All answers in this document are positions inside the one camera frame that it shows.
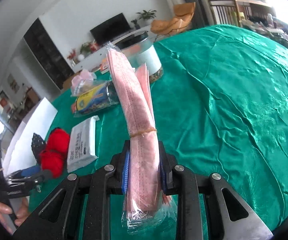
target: bundle of pink masks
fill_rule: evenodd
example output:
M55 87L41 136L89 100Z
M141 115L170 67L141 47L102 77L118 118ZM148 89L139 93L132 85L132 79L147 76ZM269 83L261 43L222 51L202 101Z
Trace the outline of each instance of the bundle of pink masks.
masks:
M136 72L126 56L110 49L108 65L130 134L130 162L122 225L134 233L175 220L177 207L161 190L159 147L146 65Z

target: human hand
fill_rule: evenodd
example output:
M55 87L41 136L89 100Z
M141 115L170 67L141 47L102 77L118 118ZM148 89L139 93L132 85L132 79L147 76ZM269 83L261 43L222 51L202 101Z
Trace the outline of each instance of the human hand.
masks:
M0 202L0 222L6 228L6 230L12 234L12 229L7 225L2 214L10 215L12 214L12 209ZM20 226L24 220L29 216L29 203L25 197L22 198L22 203L19 210L16 213L17 219L14 221L14 224Z

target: flower pot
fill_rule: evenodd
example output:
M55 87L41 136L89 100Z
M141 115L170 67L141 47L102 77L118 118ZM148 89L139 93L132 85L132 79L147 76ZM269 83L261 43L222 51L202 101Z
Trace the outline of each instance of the flower pot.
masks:
M153 22L153 18L151 18L151 19L148 19L148 20L144 20L144 22L145 22L145 24L146 24L146 26L148 26L148 25L151 25L151 23Z

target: yellow and blue package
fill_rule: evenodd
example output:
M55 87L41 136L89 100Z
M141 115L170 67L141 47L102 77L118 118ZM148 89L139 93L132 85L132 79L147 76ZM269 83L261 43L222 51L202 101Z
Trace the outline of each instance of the yellow and blue package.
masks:
M119 103L112 81L104 81L78 96L72 105L74 116L90 114Z

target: chair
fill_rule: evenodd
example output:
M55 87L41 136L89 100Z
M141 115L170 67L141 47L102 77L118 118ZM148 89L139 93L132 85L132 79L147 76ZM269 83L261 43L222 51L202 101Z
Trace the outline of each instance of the chair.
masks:
M175 16L173 19L169 21L154 20L151 23L151 32L157 34L157 39L161 35L172 36L185 31L191 23L195 6L194 2L174 5Z

